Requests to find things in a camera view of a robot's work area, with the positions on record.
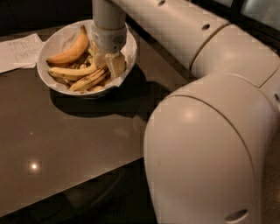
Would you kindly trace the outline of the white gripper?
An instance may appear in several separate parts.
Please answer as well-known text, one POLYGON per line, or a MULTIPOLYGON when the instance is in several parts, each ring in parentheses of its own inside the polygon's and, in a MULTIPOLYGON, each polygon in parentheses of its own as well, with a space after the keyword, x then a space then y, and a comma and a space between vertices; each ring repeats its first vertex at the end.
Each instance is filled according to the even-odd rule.
POLYGON ((127 27, 108 30, 92 24, 91 28, 93 41, 100 49, 94 52, 94 63, 97 68, 104 67, 107 64, 111 72, 111 78, 114 80, 126 69, 125 56, 118 51, 121 51, 126 44, 127 27))

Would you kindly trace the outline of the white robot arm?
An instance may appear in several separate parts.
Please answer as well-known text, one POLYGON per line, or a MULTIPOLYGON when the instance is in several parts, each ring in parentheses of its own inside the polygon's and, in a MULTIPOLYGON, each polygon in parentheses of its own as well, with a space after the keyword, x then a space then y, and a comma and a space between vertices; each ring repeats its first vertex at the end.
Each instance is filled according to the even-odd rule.
POLYGON ((186 0, 92 0, 94 37, 123 46, 133 18, 194 81, 152 112, 143 155, 158 224, 261 224, 266 150, 279 124, 279 58, 186 0))

